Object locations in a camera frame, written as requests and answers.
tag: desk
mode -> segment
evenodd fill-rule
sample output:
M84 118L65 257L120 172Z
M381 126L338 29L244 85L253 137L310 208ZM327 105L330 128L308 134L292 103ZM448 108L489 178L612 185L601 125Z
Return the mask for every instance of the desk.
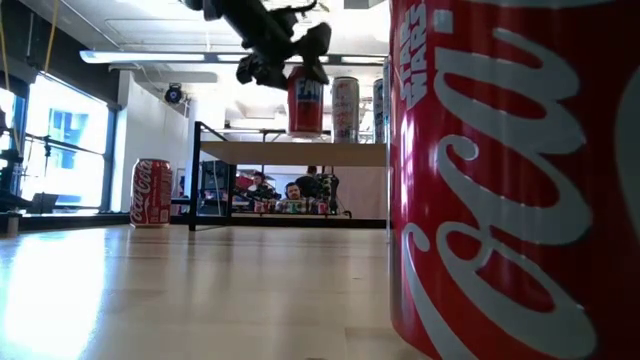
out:
M385 144L332 144L319 142L243 142L227 141L215 130L201 122L195 123L193 163L191 171L191 196L189 199L189 216L187 222L189 230L195 231L196 225L240 225L249 224L251 219L255 224L266 226L309 226L314 224L322 227L367 227L384 228L384 220L347 220L339 216L315 216L299 217L277 214L269 216L234 216L232 203L224 201L225 214L222 217L198 216L199 205L199 164L200 151L204 151L214 158L229 165L227 172L227 194L232 194L235 188L235 178L238 165L303 165L322 164L327 166L342 167L385 167ZM202 141L202 131L208 131L219 137L222 141Z

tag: yellow cable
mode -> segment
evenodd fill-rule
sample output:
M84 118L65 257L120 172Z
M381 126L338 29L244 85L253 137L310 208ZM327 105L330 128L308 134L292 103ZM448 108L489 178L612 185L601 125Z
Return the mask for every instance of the yellow cable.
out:
M47 47L47 59L44 62L44 74L49 73L49 62L51 61L51 53L53 52L53 38L56 36L56 27L58 25L58 8L60 0L53 0L53 20L51 21L51 33L49 34L49 46Z
M58 10L60 8L60 0L53 0L53 20L51 22L51 33L49 34L49 45L47 47L47 58L44 63L44 74L45 76L49 73L49 64L51 62L51 53L53 52L53 39L56 35L56 27L58 24ZM0 45L2 47L2 62L4 63L4 81L5 87L7 91L11 91L11 85L9 83L9 63L7 57L7 45L4 36L4 14L0 11ZM13 124L13 139L16 143L16 148L18 150L18 155L22 156L22 142L20 141L20 137L18 136L18 131L16 129L15 119Z

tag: man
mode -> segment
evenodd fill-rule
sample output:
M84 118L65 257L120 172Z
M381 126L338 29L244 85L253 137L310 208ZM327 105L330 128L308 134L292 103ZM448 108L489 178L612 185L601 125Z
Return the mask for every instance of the man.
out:
M255 185L256 188L267 186L264 183L266 178L267 177L263 173L261 173L260 171L256 171L255 173L253 173L253 185Z
M300 188L295 183L288 183L284 188L285 195L289 200L301 200Z
M280 195L278 195L274 189L266 182L266 176L260 171L256 171L253 173L253 185L255 185L255 190L248 191L247 194L251 197L259 198L259 199L279 199Z
M302 196L312 197L312 198L318 197L318 193L322 189L322 184L320 184L320 182L316 178L317 174L318 174L317 166L308 166L307 174L299 177L296 180L296 185L298 185L298 188L300 189L300 193L302 194Z

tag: white soda can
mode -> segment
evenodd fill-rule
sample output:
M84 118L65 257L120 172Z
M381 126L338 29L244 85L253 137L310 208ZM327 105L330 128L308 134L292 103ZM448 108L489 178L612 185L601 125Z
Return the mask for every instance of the white soda can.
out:
M376 144L386 143L383 88L382 79L373 83L373 142Z
M360 84L353 77L333 80L332 117L334 143L358 143L360 128Z
M391 124L391 66L387 56L382 65L382 123L384 125L384 142L389 141L389 126Z

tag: large coca-cola can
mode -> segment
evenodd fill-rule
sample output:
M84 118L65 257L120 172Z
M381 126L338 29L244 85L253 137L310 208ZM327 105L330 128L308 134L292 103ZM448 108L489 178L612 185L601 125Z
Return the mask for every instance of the large coca-cola can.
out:
M632 359L640 1L392 0L392 316L434 359Z

